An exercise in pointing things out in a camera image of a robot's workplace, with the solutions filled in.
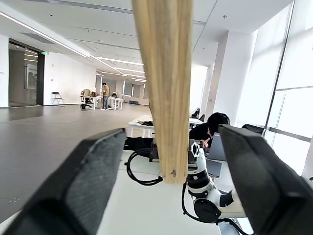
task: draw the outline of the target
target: black chair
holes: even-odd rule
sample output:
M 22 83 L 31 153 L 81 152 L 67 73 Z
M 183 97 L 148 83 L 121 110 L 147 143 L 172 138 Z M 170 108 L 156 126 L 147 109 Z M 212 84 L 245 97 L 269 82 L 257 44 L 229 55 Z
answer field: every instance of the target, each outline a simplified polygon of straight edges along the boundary
M 60 101 L 62 101 L 63 104 L 65 104 L 64 103 L 65 99 L 62 98 L 62 96 L 61 96 L 61 94 L 59 92 L 52 92 L 52 94 L 54 95 L 52 104 L 54 104 L 55 101 L 58 101 L 58 104 L 60 104 Z
M 250 125 L 250 124 L 245 124 L 242 126 L 243 129 L 247 129 L 249 131 L 252 131 L 254 133 L 257 133 L 257 134 L 260 134 L 262 135 L 263 132 L 264 132 L 264 127 L 261 127 L 261 126 L 253 126 L 253 125 Z
M 88 105 L 91 103 L 92 103 L 92 101 L 90 100 L 90 98 L 85 98 L 85 103 L 81 105 L 82 109 L 86 109 L 86 106 L 92 108 L 91 105 Z
M 205 114 L 202 114 L 201 118 L 199 118 L 200 121 L 204 122 Z

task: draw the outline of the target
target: glass door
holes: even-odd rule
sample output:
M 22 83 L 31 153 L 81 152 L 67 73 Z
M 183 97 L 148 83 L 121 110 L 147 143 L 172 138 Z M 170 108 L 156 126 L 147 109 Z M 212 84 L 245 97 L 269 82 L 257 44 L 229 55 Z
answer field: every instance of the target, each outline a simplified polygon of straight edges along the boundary
M 9 106 L 37 104 L 38 53 L 10 43 Z

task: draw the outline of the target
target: person standing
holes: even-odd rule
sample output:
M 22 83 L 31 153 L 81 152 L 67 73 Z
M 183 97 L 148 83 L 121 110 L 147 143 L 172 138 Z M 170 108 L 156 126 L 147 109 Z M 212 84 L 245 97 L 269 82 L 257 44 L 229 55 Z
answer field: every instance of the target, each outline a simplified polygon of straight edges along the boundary
M 108 109 L 108 98 L 109 98 L 110 89 L 107 84 L 104 82 L 102 83 L 102 93 L 103 93 L 103 102 L 102 102 L 102 109 Z

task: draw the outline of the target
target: wooden plank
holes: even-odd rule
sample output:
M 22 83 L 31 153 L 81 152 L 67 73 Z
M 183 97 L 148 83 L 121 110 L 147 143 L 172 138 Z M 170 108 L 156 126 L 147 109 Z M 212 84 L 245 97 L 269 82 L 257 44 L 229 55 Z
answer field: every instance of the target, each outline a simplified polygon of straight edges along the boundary
M 161 173 L 184 183 L 189 144 L 192 0 L 132 0 Z

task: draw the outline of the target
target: gray floor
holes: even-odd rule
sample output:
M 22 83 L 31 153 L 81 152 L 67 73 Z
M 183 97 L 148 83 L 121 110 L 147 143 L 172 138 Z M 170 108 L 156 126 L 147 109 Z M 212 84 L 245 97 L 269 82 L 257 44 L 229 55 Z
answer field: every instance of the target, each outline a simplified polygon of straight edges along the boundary
M 130 104 L 116 111 L 81 111 L 78 105 L 0 109 L 0 222 L 24 205 L 82 139 L 149 113 Z

